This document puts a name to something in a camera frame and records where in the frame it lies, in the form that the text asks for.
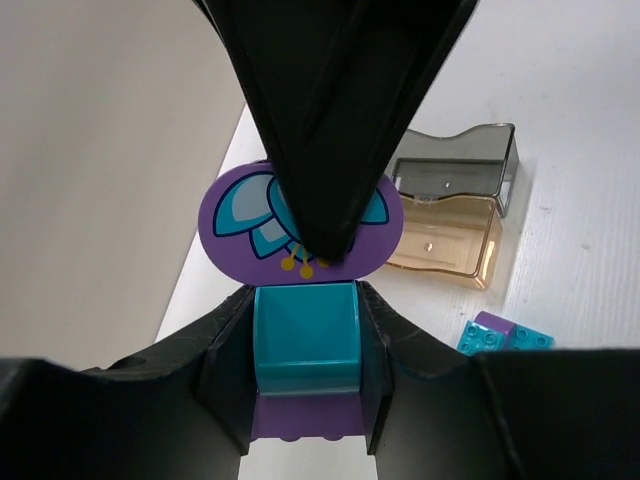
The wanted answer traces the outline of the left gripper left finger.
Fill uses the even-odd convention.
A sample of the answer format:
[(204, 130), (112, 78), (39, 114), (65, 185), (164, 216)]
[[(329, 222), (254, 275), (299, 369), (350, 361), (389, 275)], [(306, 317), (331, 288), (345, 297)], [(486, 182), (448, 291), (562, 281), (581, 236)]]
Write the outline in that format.
[[(635, 479), (639, 354), (466, 356), (357, 286), (360, 395), (381, 479)], [(257, 385), (255, 292), (108, 369), (1, 363), (5, 479), (234, 479)]]

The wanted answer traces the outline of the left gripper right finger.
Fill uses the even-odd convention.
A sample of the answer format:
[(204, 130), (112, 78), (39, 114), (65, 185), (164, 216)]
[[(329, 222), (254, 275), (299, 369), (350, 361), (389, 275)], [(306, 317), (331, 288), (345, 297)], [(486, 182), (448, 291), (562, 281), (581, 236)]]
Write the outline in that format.
[(199, 3), (313, 254), (344, 258), (475, 7), (450, 0)]

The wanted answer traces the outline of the teal square lego brick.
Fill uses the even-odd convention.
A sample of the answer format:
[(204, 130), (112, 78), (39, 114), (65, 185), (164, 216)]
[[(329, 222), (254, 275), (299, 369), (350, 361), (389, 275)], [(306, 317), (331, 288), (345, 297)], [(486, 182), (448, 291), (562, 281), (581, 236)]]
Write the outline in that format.
[(362, 349), (356, 284), (259, 287), (253, 354), (263, 396), (357, 392)]

